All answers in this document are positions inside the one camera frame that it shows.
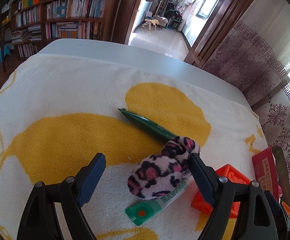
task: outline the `plush toy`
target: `plush toy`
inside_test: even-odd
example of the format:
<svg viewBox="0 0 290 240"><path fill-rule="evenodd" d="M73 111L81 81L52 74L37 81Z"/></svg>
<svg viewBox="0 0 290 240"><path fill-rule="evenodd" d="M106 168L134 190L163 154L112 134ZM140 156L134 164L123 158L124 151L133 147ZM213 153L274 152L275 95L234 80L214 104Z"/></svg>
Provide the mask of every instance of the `plush toy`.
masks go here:
<svg viewBox="0 0 290 240"><path fill-rule="evenodd" d="M191 175L188 160L200 154L200 146L188 137L168 141L159 155L144 158L127 180L129 191L141 200L152 200L173 191Z"/></svg>

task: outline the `table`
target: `table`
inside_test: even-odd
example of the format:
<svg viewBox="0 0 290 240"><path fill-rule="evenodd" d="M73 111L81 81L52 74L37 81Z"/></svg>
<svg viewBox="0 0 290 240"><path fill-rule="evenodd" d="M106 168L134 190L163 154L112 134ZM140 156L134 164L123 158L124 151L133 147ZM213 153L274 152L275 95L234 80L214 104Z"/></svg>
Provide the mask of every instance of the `table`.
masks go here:
<svg viewBox="0 0 290 240"><path fill-rule="evenodd" d="M83 39L59 39L38 54L59 54L115 62L206 89L223 98L251 109L243 93L233 85L178 59L123 44Z"/></svg>

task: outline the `towel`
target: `towel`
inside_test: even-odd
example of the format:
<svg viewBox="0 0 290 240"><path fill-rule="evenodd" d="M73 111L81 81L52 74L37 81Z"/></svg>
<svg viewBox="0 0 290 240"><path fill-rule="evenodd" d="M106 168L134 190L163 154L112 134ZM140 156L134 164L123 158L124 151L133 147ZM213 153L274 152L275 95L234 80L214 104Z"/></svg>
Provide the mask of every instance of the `towel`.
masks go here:
<svg viewBox="0 0 290 240"><path fill-rule="evenodd" d="M145 116L195 140L214 169L229 163L254 179L251 157L267 147L258 116L248 108L186 82L81 57L40 54L22 63L0 90L0 233L16 240L33 185L75 175L97 152L107 166L82 211L100 240L197 239L208 219L191 207L195 183L137 227L125 208L138 200L127 179L164 145L118 110ZM71 239L60 204L65 240ZM224 239L230 239L230 220Z"/></svg>

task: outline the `blue gripper pad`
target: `blue gripper pad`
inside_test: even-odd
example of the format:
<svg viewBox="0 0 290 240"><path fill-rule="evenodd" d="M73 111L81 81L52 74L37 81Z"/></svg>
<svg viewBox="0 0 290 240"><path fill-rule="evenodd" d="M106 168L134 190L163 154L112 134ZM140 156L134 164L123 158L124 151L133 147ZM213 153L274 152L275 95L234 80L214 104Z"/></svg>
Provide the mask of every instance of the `blue gripper pad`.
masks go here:
<svg viewBox="0 0 290 240"><path fill-rule="evenodd" d="M212 207L215 205L216 200L214 198L214 189L210 182L210 180L207 177L207 174L205 174L204 170L200 166L200 162L198 158L200 159L199 155L198 158L195 156L196 154L192 154L189 159L189 170L192 173L192 176L195 179L195 182L198 186L198 189L204 199L205 202L209 203Z"/></svg>
<svg viewBox="0 0 290 240"><path fill-rule="evenodd" d="M77 174L79 195L77 204L82 207L91 200L94 190L106 167L106 158L102 153L97 153L90 164L83 167Z"/></svg>

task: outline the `metal screw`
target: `metal screw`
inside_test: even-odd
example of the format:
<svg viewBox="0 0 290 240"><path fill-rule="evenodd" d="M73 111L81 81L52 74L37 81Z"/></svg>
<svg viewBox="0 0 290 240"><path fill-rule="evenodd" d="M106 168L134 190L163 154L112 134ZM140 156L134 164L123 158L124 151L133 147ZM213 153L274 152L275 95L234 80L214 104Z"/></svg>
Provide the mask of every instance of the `metal screw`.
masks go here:
<svg viewBox="0 0 290 240"><path fill-rule="evenodd" d="M228 181L228 179L225 176L220 176L219 177L219 181L222 182L222 183L226 183Z"/></svg>
<svg viewBox="0 0 290 240"><path fill-rule="evenodd" d="M43 185L43 182L41 181L38 181L35 183L35 187L42 187L42 185Z"/></svg>
<svg viewBox="0 0 290 240"><path fill-rule="evenodd" d="M254 187L259 187L259 183L256 182L255 180L253 180L253 181L251 182L251 185L253 185Z"/></svg>
<svg viewBox="0 0 290 240"><path fill-rule="evenodd" d="M74 180L75 180L75 177L73 177L73 176L69 176L69 177L66 178L65 181L66 181L67 183L72 183Z"/></svg>

